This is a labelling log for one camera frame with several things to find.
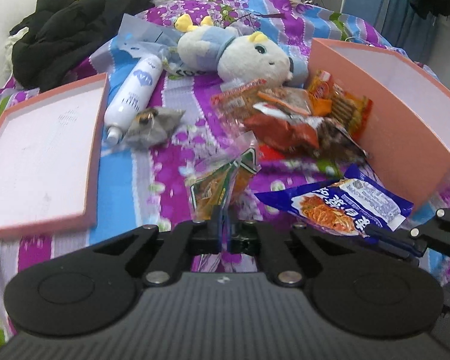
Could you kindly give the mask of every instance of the gray pouch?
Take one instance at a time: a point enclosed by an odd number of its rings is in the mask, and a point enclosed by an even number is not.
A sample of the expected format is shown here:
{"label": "gray pouch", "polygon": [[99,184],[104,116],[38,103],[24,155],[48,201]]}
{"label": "gray pouch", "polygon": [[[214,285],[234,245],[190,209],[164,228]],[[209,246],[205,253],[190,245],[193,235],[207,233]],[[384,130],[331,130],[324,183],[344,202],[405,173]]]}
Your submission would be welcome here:
{"label": "gray pouch", "polygon": [[164,143],[171,138],[183,114],[183,110],[147,108],[135,117],[122,143],[133,149],[148,149]]}

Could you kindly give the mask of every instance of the snack bag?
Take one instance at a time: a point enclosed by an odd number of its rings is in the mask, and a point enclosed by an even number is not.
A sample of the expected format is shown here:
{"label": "snack bag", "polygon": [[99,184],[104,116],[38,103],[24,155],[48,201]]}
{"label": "snack bag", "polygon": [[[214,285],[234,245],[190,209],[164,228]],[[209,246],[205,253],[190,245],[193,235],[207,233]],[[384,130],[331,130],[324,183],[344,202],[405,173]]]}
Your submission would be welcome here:
{"label": "snack bag", "polygon": [[316,99],[329,99],[333,85],[332,75],[327,71],[319,70],[308,86],[308,93]]}
{"label": "snack bag", "polygon": [[360,163],[366,153],[347,131],[331,118],[286,114],[268,104],[256,104],[259,114],[243,121],[266,146],[287,158],[306,156],[330,161]]}
{"label": "snack bag", "polygon": [[241,135],[225,153],[202,161],[196,170],[197,174],[186,180],[192,216],[208,220],[214,206],[226,211],[260,170],[253,133]]}
{"label": "snack bag", "polygon": [[[309,156],[331,161],[362,162],[365,152],[331,118],[310,116],[306,92],[284,88],[269,89],[264,80],[255,80],[234,90],[212,97],[219,119],[226,130],[236,136],[253,131],[260,149],[267,147],[286,154],[287,158]],[[300,113],[298,93],[304,100]]]}
{"label": "snack bag", "polygon": [[332,113],[332,101],[329,99],[317,99],[311,97],[313,116],[329,116]]}
{"label": "snack bag", "polygon": [[394,195],[351,165],[343,180],[256,193],[267,206],[289,212],[318,230],[338,236],[362,236],[369,224],[394,231],[413,204]]}
{"label": "snack bag", "polygon": [[276,104],[279,108],[284,107],[302,116],[314,115],[311,100],[304,89],[277,87],[258,91],[257,94],[266,102]]}
{"label": "snack bag", "polygon": [[331,117],[348,131],[352,139],[360,139],[367,126],[372,105],[372,100],[367,97],[360,99],[334,84],[331,93]]}

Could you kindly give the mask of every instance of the circular pad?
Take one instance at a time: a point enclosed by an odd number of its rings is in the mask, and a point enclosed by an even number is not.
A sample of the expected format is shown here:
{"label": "circular pad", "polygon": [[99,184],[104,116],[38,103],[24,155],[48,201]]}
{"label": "circular pad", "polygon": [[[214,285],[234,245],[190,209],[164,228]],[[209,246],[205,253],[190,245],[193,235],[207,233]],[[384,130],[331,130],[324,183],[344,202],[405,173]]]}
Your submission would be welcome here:
{"label": "circular pad", "polygon": [[333,258],[314,280],[312,299],[338,327],[373,338],[404,338],[430,328],[443,291],[427,272],[388,258]]}
{"label": "circular pad", "polygon": [[94,287],[94,281],[84,274],[62,273],[42,281],[38,293],[50,303],[70,304],[87,299]]}
{"label": "circular pad", "polygon": [[134,280],[113,257],[73,254],[33,266],[15,276],[4,300],[13,323],[46,336],[82,335],[121,318],[137,292]]}

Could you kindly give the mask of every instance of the stuffed animal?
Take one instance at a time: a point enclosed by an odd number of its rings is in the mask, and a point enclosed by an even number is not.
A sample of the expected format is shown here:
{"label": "stuffed animal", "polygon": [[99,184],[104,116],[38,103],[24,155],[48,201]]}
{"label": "stuffed animal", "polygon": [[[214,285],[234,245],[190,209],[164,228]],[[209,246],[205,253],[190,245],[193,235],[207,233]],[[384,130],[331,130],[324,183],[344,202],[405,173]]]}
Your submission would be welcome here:
{"label": "stuffed animal", "polygon": [[229,83],[265,79],[274,86],[301,86],[308,76],[305,61],[288,55],[263,33],[239,36],[235,28],[215,27],[210,16],[199,26],[190,15],[180,16],[175,28],[185,34],[178,41],[180,59],[199,71],[216,71]]}

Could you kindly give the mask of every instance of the blue noodle packet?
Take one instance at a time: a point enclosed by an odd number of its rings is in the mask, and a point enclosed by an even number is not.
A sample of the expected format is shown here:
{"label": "blue noodle packet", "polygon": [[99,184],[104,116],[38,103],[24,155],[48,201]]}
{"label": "blue noodle packet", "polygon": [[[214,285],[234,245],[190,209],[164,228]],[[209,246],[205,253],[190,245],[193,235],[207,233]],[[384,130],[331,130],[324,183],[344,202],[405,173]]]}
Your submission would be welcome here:
{"label": "blue noodle packet", "polygon": [[362,236],[365,226],[394,231],[410,215],[413,203],[387,191],[351,165],[342,180],[327,180],[255,194],[263,204],[289,212],[337,236]]}

